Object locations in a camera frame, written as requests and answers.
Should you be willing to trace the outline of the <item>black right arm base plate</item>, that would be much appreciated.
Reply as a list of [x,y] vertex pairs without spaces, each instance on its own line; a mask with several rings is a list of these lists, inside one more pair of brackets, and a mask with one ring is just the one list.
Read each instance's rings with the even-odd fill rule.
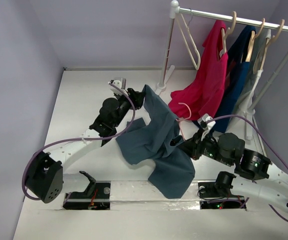
[[214,181],[198,182],[197,196],[202,210],[247,209],[247,198],[242,195],[219,192]]

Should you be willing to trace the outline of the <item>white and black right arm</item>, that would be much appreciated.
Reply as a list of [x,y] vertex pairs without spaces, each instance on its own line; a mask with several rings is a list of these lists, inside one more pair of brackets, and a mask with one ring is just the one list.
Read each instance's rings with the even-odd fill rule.
[[237,196],[257,198],[274,210],[288,213],[288,174],[263,154],[246,149],[245,141],[233,133],[215,139],[211,134],[202,137],[198,131],[179,148],[194,160],[208,157],[234,168],[233,173],[221,171],[215,180],[199,184],[198,195],[203,200],[213,203],[236,200]]

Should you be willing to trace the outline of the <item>pink wire hanger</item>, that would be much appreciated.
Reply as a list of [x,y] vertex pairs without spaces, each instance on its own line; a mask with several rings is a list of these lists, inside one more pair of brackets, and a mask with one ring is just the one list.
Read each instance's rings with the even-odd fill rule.
[[181,122],[189,120],[191,118],[191,116],[192,116],[192,112],[191,112],[190,107],[186,103],[179,102],[178,104],[182,105],[182,106],[185,106],[187,108],[187,110],[188,110],[188,113],[189,113],[187,117],[180,117],[179,119],[177,119],[179,130],[180,130],[180,134],[181,134],[183,140],[186,140],[185,136],[184,136],[184,133],[183,133],[183,130],[182,130],[182,127],[181,127]]

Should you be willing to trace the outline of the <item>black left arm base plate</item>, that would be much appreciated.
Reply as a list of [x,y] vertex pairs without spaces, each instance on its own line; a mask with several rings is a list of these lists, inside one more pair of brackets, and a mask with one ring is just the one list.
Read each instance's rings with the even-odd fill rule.
[[62,207],[65,210],[109,210],[110,181],[96,181],[89,173],[65,174]]

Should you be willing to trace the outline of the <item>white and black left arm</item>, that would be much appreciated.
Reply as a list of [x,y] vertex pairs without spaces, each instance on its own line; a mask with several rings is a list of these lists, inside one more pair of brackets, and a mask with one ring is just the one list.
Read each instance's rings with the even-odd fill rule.
[[73,163],[130,128],[128,124],[117,131],[129,110],[134,112],[143,106],[145,91],[122,90],[114,85],[112,88],[116,90],[114,97],[103,102],[94,123],[81,136],[50,143],[32,155],[21,180],[27,198],[45,204],[55,200],[63,189],[63,174]]

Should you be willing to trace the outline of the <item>teal blue t-shirt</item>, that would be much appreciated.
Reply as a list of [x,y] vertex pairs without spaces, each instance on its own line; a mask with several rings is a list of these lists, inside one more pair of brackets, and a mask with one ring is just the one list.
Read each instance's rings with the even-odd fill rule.
[[164,197],[180,199],[195,177],[195,168],[190,157],[179,149],[184,140],[177,116],[148,85],[143,91],[150,122],[146,124],[143,118],[128,122],[129,129],[117,137],[117,144],[130,165],[153,160],[155,168],[149,182]]

